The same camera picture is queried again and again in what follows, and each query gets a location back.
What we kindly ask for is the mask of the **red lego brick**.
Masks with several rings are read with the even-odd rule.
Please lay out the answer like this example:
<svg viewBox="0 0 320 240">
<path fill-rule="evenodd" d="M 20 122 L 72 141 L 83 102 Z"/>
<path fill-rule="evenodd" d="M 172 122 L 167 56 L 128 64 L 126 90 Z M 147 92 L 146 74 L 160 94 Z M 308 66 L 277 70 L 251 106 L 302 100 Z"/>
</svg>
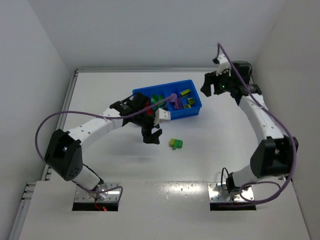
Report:
<svg viewBox="0 0 320 240">
<path fill-rule="evenodd" d="M 152 108 L 148 109 L 148 110 L 146 111 L 146 113 L 147 113 L 149 116 L 151 116 L 151 115 L 153 114 L 153 109 L 152 109 Z"/>
</svg>

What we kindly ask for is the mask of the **green lime lego piece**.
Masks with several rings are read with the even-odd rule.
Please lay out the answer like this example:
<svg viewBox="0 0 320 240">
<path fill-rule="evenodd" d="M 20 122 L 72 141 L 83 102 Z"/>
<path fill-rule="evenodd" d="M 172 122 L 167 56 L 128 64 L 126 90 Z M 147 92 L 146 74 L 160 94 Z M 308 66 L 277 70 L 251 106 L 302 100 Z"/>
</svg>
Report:
<svg viewBox="0 0 320 240">
<path fill-rule="evenodd" d="M 183 141 L 180 139 L 172 138 L 169 142 L 169 146 L 173 149 L 181 149 L 183 147 Z"/>
</svg>

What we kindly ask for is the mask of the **small green lego brick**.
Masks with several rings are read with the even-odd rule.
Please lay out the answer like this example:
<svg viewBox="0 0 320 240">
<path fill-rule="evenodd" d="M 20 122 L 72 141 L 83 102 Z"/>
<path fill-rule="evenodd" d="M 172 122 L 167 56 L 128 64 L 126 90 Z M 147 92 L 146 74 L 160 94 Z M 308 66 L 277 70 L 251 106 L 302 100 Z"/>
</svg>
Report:
<svg viewBox="0 0 320 240">
<path fill-rule="evenodd" d="M 157 94 L 152 94 L 152 95 L 151 95 L 151 99 L 152 99 L 153 101 L 159 101 L 159 96 L 158 96 Z"/>
</svg>

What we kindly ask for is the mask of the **lime long lego brick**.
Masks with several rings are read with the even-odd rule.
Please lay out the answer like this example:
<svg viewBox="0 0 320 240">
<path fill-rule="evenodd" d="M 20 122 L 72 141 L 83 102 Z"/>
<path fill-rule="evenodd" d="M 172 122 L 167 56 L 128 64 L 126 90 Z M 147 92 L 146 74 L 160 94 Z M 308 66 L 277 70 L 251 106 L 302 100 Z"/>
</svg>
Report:
<svg viewBox="0 0 320 240">
<path fill-rule="evenodd" d="M 190 93 L 191 93 L 191 90 L 190 90 L 190 89 L 185 89 L 185 90 L 183 90 L 183 91 L 180 92 L 180 97 L 181 97 L 181 98 L 185 98 L 185 97 L 189 96 Z"/>
</svg>

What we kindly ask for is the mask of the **purple square lego brick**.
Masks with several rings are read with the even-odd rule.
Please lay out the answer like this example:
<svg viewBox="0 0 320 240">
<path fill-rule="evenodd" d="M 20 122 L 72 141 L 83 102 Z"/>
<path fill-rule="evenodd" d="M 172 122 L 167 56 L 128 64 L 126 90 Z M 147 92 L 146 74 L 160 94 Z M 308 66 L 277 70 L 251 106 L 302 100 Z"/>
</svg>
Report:
<svg viewBox="0 0 320 240">
<path fill-rule="evenodd" d="M 183 102 L 181 98 L 177 98 L 174 102 L 174 109 L 175 110 L 182 110 L 184 108 Z"/>
</svg>

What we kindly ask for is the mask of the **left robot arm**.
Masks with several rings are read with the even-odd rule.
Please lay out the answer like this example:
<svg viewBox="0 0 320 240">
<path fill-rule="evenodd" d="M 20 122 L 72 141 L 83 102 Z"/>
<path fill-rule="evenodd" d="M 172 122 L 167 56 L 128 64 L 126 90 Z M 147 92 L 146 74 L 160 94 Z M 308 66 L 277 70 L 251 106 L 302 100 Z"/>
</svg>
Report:
<svg viewBox="0 0 320 240">
<path fill-rule="evenodd" d="M 128 123 L 141 128 L 144 143 L 158 145 L 162 129 L 157 115 L 146 110 L 148 101 L 138 92 L 111 104 L 98 117 L 82 125 L 67 131 L 57 129 L 51 135 L 44 155 L 45 163 L 65 181 L 72 181 L 89 193 L 103 191 L 104 181 L 83 163 L 83 152 L 106 134 Z"/>
</svg>

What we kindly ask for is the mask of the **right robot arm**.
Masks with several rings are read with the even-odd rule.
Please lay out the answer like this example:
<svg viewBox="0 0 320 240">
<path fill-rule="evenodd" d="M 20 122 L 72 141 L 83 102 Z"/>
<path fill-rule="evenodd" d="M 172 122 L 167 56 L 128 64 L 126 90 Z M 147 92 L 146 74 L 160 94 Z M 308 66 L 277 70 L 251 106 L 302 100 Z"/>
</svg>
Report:
<svg viewBox="0 0 320 240">
<path fill-rule="evenodd" d="M 251 64 L 246 61 L 229 63 L 223 55 L 214 58 L 213 62 L 217 69 L 204 75 L 200 91 L 206 97 L 230 93 L 247 116 L 258 142 L 249 165 L 228 174 L 226 190 L 236 193 L 244 184 L 288 175 L 293 166 L 293 152 L 299 144 L 296 138 L 290 140 L 285 130 L 267 114 L 261 89 L 250 82 Z"/>
</svg>

